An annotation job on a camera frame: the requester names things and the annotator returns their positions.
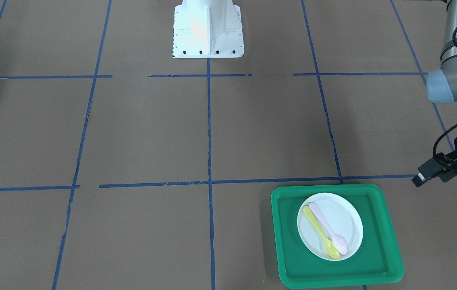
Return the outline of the pink plastic spoon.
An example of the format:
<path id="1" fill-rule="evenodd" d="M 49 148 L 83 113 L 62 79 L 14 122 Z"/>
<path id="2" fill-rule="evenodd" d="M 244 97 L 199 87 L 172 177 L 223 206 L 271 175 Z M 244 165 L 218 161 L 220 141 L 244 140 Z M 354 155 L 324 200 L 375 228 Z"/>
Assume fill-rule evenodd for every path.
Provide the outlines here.
<path id="1" fill-rule="evenodd" d="M 348 246 L 346 241 L 340 236 L 337 235 L 334 230 L 331 228 L 330 224 L 327 222 L 326 217 L 323 215 L 321 209 L 315 202 L 310 202 L 308 207 L 313 212 L 315 218 L 317 219 L 318 223 L 324 228 L 326 233 L 328 234 L 328 240 L 332 242 L 331 252 L 337 251 L 341 255 L 348 254 Z"/>

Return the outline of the green plastic tray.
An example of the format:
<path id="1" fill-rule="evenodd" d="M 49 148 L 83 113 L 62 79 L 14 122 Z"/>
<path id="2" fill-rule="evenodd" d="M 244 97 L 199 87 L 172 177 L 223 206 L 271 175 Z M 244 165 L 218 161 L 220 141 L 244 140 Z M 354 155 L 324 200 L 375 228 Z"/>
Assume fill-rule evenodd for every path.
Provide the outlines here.
<path id="1" fill-rule="evenodd" d="M 302 243 L 297 215 L 302 202 L 315 193 L 335 193 L 359 213 L 364 238 L 349 259 L 321 259 Z M 373 184 L 280 186 L 271 194 L 278 275 L 291 289 L 398 282 L 404 266 L 383 192 Z"/>

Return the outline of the brown paper table cover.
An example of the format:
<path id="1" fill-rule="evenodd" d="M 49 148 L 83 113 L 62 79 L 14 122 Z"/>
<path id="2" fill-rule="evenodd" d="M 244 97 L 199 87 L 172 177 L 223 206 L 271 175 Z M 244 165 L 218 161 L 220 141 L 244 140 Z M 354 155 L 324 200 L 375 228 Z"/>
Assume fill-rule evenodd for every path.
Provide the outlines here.
<path id="1" fill-rule="evenodd" d="M 457 178 L 411 176 L 440 0 L 238 0 L 245 54 L 174 59 L 179 0 L 0 0 L 0 290 L 283 290 L 271 193 L 371 183 L 405 268 L 457 290 Z"/>

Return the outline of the white round plate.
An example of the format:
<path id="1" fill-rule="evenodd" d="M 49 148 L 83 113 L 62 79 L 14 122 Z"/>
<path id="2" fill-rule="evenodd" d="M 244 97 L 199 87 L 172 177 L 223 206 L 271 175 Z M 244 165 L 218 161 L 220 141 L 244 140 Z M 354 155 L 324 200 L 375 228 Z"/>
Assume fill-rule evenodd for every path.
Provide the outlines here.
<path id="1" fill-rule="evenodd" d="M 334 232 L 337 235 L 340 235 L 347 243 L 348 254 L 341 255 L 339 260 L 330 262 L 340 262 L 355 255 L 364 238 L 363 222 L 356 208 L 348 200 L 335 193 L 315 193 L 301 203 L 297 215 L 297 229 L 304 246 L 306 245 L 301 237 L 301 231 L 304 228 L 310 230 L 311 227 L 303 218 L 301 207 L 305 205 L 308 206 L 310 202 L 315 202 L 315 204 L 319 206 Z"/>

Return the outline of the yellow plastic spoon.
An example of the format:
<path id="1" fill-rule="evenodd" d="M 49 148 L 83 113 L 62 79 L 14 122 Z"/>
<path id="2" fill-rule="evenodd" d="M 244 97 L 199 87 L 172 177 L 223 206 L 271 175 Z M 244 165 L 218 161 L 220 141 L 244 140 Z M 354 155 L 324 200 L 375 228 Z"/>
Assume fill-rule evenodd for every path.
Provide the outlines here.
<path id="1" fill-rule="evenodd" d="M 311 227 L 310 230 L 304 228 L 301 231 L 301 237 L 309 250 L 317 257 L 326 261 L 339 260 L 341 258 L 341 253 L 328 238 L 326 232 L 322 229 L 321 223 L 315 217 L 309 206 L 302 206 L 301 213 L 306 220 L 306 223 Z"/>

